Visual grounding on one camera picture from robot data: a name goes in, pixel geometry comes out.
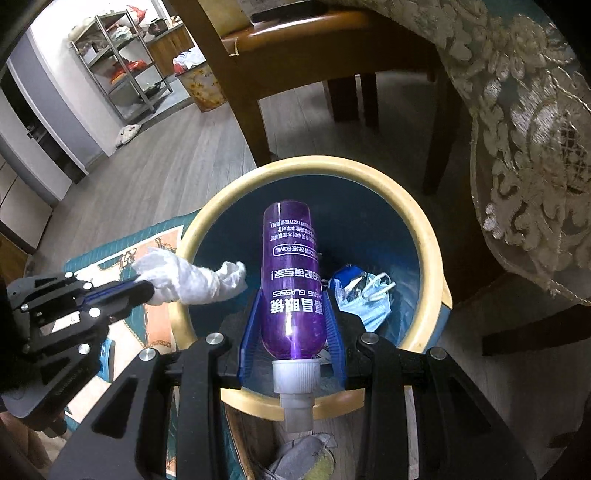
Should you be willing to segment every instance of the trash can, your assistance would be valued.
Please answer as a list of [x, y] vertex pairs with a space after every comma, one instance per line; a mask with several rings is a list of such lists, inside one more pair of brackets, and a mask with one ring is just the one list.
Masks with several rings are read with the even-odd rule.
[[[320, 253], [372, 273], [385, 271], [398, 280], [395, 290], [404, 296], [412, 318], [400, 348], [423, 352], [435, 344], [452, 298], [435, 233], [417, 202], [391, 178], [364, 164], [309, 156], [276, 161], [245, 174], [212, 198], [190, 224], [177, 255], [214, 270], [224, 261], [242, 261], [248, 290], [220, 303], [171, 304], [171, 325], [179, 348], [215, 332], [227, 315], [243, 310], [260, 288], [263, 212], [286, 199], [310, 207]], [[386, 322], [397, 320], [393, 307]], [[315, 419], [363, 406], [363, 390], [339, 391], [329, 383], [324, 392], [316, 398]], [[283, 420], [279, 399], [271, 394], [243, 387], [222, 390], [222, 400], [257, 417]]]
[[202, 112], [209, 112], [226, 103], [226, 97], [207, 62], [177, 74], [177, 78]]

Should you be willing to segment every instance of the shelving rack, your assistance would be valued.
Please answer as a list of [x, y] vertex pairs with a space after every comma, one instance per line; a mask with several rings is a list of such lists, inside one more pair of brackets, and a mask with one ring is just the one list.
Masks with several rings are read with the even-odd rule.
[[[129, 25], [131, 25], [130, 29], [132, 31], [132, 36], [130, 38], [126, 38], [126, 39], [118, 41], [118, 42], [113, 42], [113, 40], [109, 36], [108, 30], [125, 16], [127, 16], [128, 23], [129, 23]], [[88, 35], [97, 34], [97, 33], [101, 33], [104, 36], [108, 45], [106, 47], [100, 49], [98, 52], [96, 52], [96, 56], [93, 59], [91, 59], [91, 61], [86, 62], [85, 54], [83, 54], [80, 51], [80, 49], [78, 48], [78, 45], [80, 44], [80, 41], [84, 40], [84, 38], [87, 37]], [[150, 61], [147, 62], [146, 67], [143, 68], [142, 70], [140, 70], [140, 71], [134, 70], [132, 72], [129, 70], [129, 68], [127, 67], [127, 65], [123, 61], [123, 58], [122, 58], [121, 54], [119, 53], [119, 51], [122, 48], [128, 46], [133, 41], [139, 41], [141, 43], [141, 45], [143, 46], [143, 48], [145, 50], [146, 56], [150, 59]], [[113, 107], [115, 112], [117, 112], [117, 115], [119, 115], [119, 117], [126, 123], [130, 123], [131, 121], [133, 121], [138, 116], [142, 115], [147, 110], [152, 110], [153, 112], [155, 112], [156, 111], [156, 103], [162, 97], [162, 95], [165, 94], [166, 90], [168, 90], [169, 92], [173, 91], [168, 80], [166, 79], [166, 77], [164, 75], [162, 75], [162, 72], [160, 72], [160, 69], [158, 68], [158, 66], [154, 62], [154, 58], [152, 57], [148, 47], [146, 46], [144, 39], [142, 38], [142, 36], [138, 30], [137, 25], [134, 24], [133, 20], [131, 19], [130, 14], [127, 10], [122, 11], [122, 12], [114, 12], [114, 13], [110, 13], [110, 14], [95, 16], [94, 21], [82, 31], [82, 33], [78, 36], [78, 38], [76, 40], [70, 42], [70, 44], [71, 44], [71, 47], [73, 48], [73, 50], [76, 52], [76, 56], [78, 56], [78, 58], [82, 62], [82, 65], [84, 65], [84, 68], [86, 69], [88, 74], [91, 76], [91, 78], [93, 79], [93, 81], [97, 85], [97, 87], [99, 88], [102, 95], [110, 103], [111, 107]], [[101, 62], [103, 62], [105, 59], [111, 59], [112, 57], [115, 57], [117, 59], [117, 61], [119, 62], [119, 64], [123, 68], [125, 74], [124, 74], [123, 78], [119, 79], [114, 85], [111, 86], [110, 89], [107, 90], [107, 89], [105, 89], [105, 87], [103, 87], [101, 82], [98, 80], [95, 72], [93, 72], [92, 69], [93, 69], [93, 67], [100, 65]], [[160, 83], [164, 82], [164, 86], [161, 87], [155, 94], [148, 97], [145, 94], [145, 92], [143, 91], [142, 87], [137, 82], [137, 80], [135, 80], [135, 78], [150, 68], [156, 69], [156, 71], [158, 72], [158, 75], [160, 76], [160, 79], [161, 79]], [[122, 85], [125, 85], [127, 83], [131, 83], [131, 85], [133, 85], [136, 93], [138, 94], [138, 96], [141, 100], [141, 104], [138, 107], [136, 107], [131, 113], [124, 115], [119, 110], [119, 108], [117, 107], [117, 105], [115, 104], [113, 99], [111, 98], [111, 94], [113, 94], [116, 90], [118, 90], [119, 87], [121, 87]]]

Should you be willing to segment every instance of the purple liquid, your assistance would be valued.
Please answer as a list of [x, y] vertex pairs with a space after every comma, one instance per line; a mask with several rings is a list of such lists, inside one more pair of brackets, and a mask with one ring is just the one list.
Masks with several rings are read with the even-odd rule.
[[263, 221], [263, 344], [278, 360], [314, 358], [326, 324], [310, 209], [293, 200], [274, 203]]

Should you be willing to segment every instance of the doorway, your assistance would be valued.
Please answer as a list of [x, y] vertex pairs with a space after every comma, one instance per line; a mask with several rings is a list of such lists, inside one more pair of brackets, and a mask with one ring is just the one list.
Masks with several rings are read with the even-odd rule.
[[0, 80], [0, 87], [17, 117], [26, 127], [29, 138], [37, 142], [49, 158], [53, 160], [53, 162], [71, 181], [74, 183], [81, 181], [86, 175], [47, 131], [41, 120], [39, 120], [25, 97], [22, 95], [8, 69], [4, 73], [2, 80]]

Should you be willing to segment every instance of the yellow cushion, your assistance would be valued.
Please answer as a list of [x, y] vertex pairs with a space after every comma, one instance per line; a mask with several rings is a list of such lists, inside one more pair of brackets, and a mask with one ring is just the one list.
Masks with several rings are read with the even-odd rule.
[[199, 3], [221, 37], [251, 26], [236, 0], [199, 0]]

